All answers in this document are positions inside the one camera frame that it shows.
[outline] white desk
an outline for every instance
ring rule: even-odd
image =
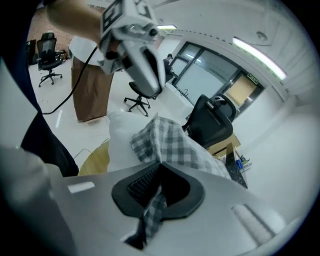
[[[161,101],[166,109],[179,119],[185,119],[194,109],[190,101],[168,82],[165,84],[162,93],[157,97],[157,100]]]

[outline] fluorescent light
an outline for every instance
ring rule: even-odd
[[[188,54],[188,53],[186,53],[185,55],[187,55],[188,57],[190,57],[191,59],[193,59],[195,56],[192,56],[192,55],[190,55],[190,54]],[[195,60],[196,62],[200,62],[200,63],[202,63],[202,61],[200,60],[200,59],[196,59]]]
[[[278,78],[280,78],[281,80],[283,80],[287,77],[287,74],[276,63],[274,63],[269,57],[264,55],[258,49],[252,47],[250,44],[242,41],[241,39],[239,39],[237,37],[232,38],[232,42],[236,46],[244,49],[245,51],[247,51],[251,55],[255,56],[258,60],[260,60],[262,63],[264,63],[269,69],[271,69],[272,72],[274,72],[278,76]]]
[[[157,26],[157,28],[160,30],[176,30],[177,29],[175,25],[161,25],[161,26]]]

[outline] white floor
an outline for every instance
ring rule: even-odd
[[[37,101],[42,109],[42,112],[50,112],[58,106],[71,91],[71,66],[72,61],[67,60],[64,64],[54,69],[57,74],[62,74],[54,77],[54,85],[51,85],[51,80],[48,79],[41,84],[39,82],[42,76],[48,72],[38,70],[38,65],[30,66],[29,73],[33,85],[33,89]],[[124,98],[137,98],[137,94],[131,90],[128,83],[132,79],[126,72],[117,72],[114,74],[111,91],[108,101],[107,112],[127,111],[133,105],[129,101],[124,103]],[[151,108],[148,109],[149,117],[158,113],[159,116],[173,119],[179,123],[184,120],[175,117],[159,100],[149,100]],[[133,113],[142,115],[142,111],[135,107]],[[90,155],[90,152],[100,146],[105,140],[110,138],[109,134],[109,118],[103,117],[99,121],[91,123],[79,123],[77,121],[73,98],[71,97],[60,109],[55,113],[44,116],[52,132],[68,149],[72,157],[74,157],[79,168]]]

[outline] window frame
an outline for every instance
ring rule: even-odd
[[[186,59],[185,57],[182,56],[183,51],[188,47],[188,45],[193,45],[199,48],[198,52],[194,55],[193,59]],[[170,67],[173,66],[173,64],[176,62],[177,59],[180,59],[182,61],[187,62],[186,66],[184,67],[184,69],[181,71],[181,73],[179,75],[176,75],[174,72],[172,72],[175,81],[172,84],[174,87],[177,88],[176,84],[181,80],[182,76],[187,72],[187,70],[190,68],[190,66],[192,64],[194,64],[197,60],[197,58],[204,52],[204,51],[208,51],[220,58],[222,58],[223,60],[229,62],[230,64],[232,64],[233,66],[235,66],[237,68],[236,72],[231,76],[230,80],[227,81],[217,92],[215,95],[213,95],[211,97],[211,99],[213,99],[217,94],[225,94],[227,92],[227,90],[229,88],[231,88],[234,83],[238,80],[239,77],[243,76],[248,76],[248,74],[250,74],[248,71],[246,71],[243,67],[241,67],[240,65],[238,65],[237,63],[235,63],[234,61],[232,61],[231,59],[227,58],[226,56],[212,50],[212,49],[208,49],[204,46],[198,45],[196,43],[193,42],[185,42],[185,44],[182,46],[182,48],[179,50],[179,52],[176,54],[176,56],[174,57],[173,61],[170,63]],[[256,89],[252,92],[252,94],[249,96],[250,99],[247,99],[240,107],[239,109],[237,109],[237,115],[238,116],[240,113],[242,113],[250,104],[252,104],[252,102],[262,93],[262,91],[265,89],[265,87],[258,82],[257,84],[255,84]]]

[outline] black office chair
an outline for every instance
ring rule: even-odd
[[[228,117],[215,102],[201,95],[187,123],[182,126],[188,136],[205,149],[229,138],[234,129]]]
[[[36,46],[39,52],[38,59],[38,68],[39,70],[47,70],[49,74],[41,77],[41,82],[39,83],[39,87],[41,84],[47,80],[48,78],[51,79],[52,85],[54,84],[54,80],[52,77],[60,76],[62,78],[62,74],[56,74],[52,71],[52,69],[60,66],[62,61],[60,59],[56,59],[55,54],[55,47],[56,47],[57,39],[56,38],[49,38],[49,39],[41,39],[36,42]]]
[[[137,85],[136,85],[135,82],[129,82],[129,86],[131,87],[131,89],[132,89],[136,94],[138,94],[138,97],[137,97],[136,99],[127,98],[127,97],[124,98],[124,102],[127,102],[127,100],[129,100],[129,101],[132,101],[132,102],[135,103],[132,107],[129,108],[128,112],[131,112],[131,110],[132,110],[133,108],[135,108],[136,106],[140,106],[140,107],[144,110],[145,116],[148,117],[148,112],[146,111],[145,106],[148,106],[148,109],[150,109],[151,106],[150,106],[150,104],[149,104],[148,99],[151,99],[151,98],[156,97],[156,96],[158,95],[158,93],[155,94],[155,95],[152,95],[152,96],[146,96],[146,95],[144,95],[141,91],[139,91],[139,89],[138,89],[138,87],[137,87]],[[142,98],[146,98],[146,100],[147,100],[148,103],[143,102],[143,101],[142,101]]]
[[[229,118],[231,123],[235,120],[237,109],[227,96],[218,93],[216,96],[214,96],[213,104],[215,108],[218,108],[223,114],[226,115],[227,118]]]
[[[52,38],[55,38],[55,34],[53,32],[43,33],[41,36],[41,40],[47,40]]]

